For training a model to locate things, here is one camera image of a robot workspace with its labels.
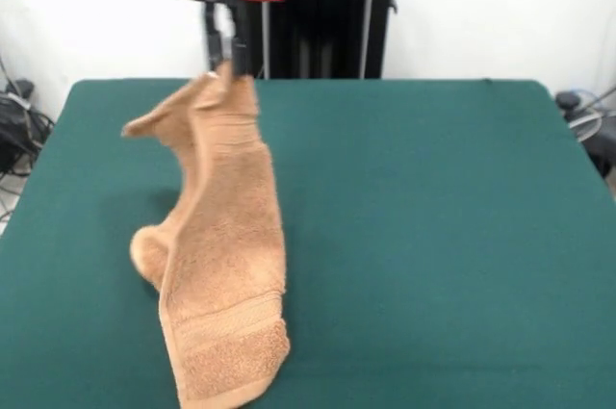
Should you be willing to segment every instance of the black metal frame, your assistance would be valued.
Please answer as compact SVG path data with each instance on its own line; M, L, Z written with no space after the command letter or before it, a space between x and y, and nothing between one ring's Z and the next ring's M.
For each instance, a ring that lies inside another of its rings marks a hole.
M380 78L393 0L372 0L368 42L363 42L367 0L286 0L248 4L250 59L255 77ZM263 9L269 7L269 70L264 61ZM360 67L365 50L365 68Z

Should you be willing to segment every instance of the orange towel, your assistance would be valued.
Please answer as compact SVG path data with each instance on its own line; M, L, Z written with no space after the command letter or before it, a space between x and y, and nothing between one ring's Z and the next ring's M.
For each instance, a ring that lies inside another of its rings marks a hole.
M212 97L218 100L220 85L213 84L218 76L217 73L206 73L189 82L150 113L127 123L122 130L125 137L156 137L173 151L182 168L183 185L175 207L161 224L145 226L137 231L130 244L133 265L157 290L161 289L163 283L169 244L177 236L180 222L193 201L196 189L199 167L196 163L189 109L196 101Z
M215 85L230 77L224 68ZM159 313L183 409L261 395L289 353L285 252L271 157L250 77L189 115L197 185L169 247Z

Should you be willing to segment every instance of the green felt surface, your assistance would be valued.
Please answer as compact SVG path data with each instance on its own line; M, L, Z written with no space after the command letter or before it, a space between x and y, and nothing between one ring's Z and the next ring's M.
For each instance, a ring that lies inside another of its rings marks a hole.
M180 187L78 84L0 241L0 408L177 407L132 234ZM616 209L543 88L268 82L293 351L250 407L616 407Z

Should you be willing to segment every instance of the green tablecloth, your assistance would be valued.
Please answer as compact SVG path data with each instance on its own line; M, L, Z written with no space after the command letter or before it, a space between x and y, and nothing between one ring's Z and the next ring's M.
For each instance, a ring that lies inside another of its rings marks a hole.
M177 407L128 244L179 192L84 82L0 241L0 408ZM293 351L258 409L616 407L616 209L527 82L259 84Z

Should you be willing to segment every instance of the cable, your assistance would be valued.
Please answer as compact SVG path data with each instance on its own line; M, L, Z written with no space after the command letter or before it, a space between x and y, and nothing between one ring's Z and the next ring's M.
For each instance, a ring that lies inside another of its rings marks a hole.
M0 99L4 99L6 101L17 103L17 101L14 98L12 98L10 96L7 96L5 93L2 93L2 92L0 92ZM21 104L21 103L17 103L17 104L21 108L24 108L24 105L25 104L29 104L29 103L24 100L24 104ZM42 144L39 141L35 140L35 138L33 137L32 125L33 124L35 125L35 127L38 130L39 135L42 138L46 138L49 135L49 133L51 132L51 127L56 125L55 122L53 120L51 120L51 118L49 118L47 115L38 112L34 108L30 108L28 110L25 110L25 108L24 108L24 120L25 120L25 123L26 123L26 130L27 130L27 133L28 133L28 138L30 140L30 143L33 144L34 146L36 146L38 149L42 149ZM44 135L43 135L43 132L39 128L39 126L41 126L41 125L38 125L37 121L40 122L40 124L46 123L46 125L44 125L44 128L45 128Z
M601 130L601 127L603 126L603 118L599 117L597 119L597 123L595 125L595 128L593 128L592 130L590 130L589 132L587 132L585 135L580 135L577 137L577 140L579 142L585 142L590 140L591 138L593 138L595 135L597 135L599 133L599 131Z
M4 209L5 212L9 212L9 207L7 207L7 203L4 201L4 199L2 197L0 197L0 205L2 205L2 208Z
M584 110L586 110L588 108L592 108L596 104L599 104L602 101L604 101L605 99L609 98L614 93L616 93L616 86L612 87L611 89L606 91L604 94L602 94L601 96L598 96L597 98L593 99L589 103L586 103L583 106L579 106L577 109L574 110L574 113L578 113L578 112L584 111Z
M585 94L586 96L590 96L593 99L593 101L599 98L599 96L596 93L593 93L589 89L572 89L571 93Z
M579 142L588 141L591 138L593 138L595 135L597 135L599 131L601 130L601 128L603 127L604 118L616 117L616 111L608 111L606 113L600 113L599 111L596 111L592 108L589 109L589 111L591 111L591 114L585 115L584 117L577 118L568 123L569 128L571 130L574 130L575 128L578 128L581 125L584 125L586 123L593 122L593 121L597 122L590 131L586 132L583 135L576 135L577 140Z
M7 69L4 66L4 62L2 61L2 55L0 55L0 70L2 70L2 73L4 74L5 79L7 79L7 82L9 83L9 85L11 87L13 87L13 89L15 90L15 93L17 93L17 95L20 98L23 98L23 95L21 93L21 89L19 88L19 85L17 83L15 83L11 77L9 77L9 73L7 72Z
M594 109L589 109L589 111L591 111L592 114L585 115L584 117L580 117L569 122L569 128L573 130L574 128L577 128L584 123L592 122L593 120L599 120L603 117L603 114L598 111L595 111Z
M21 195L21 192L10 190L9 188L5 188L4 186L0 186L0 191L5 192L6 194Z

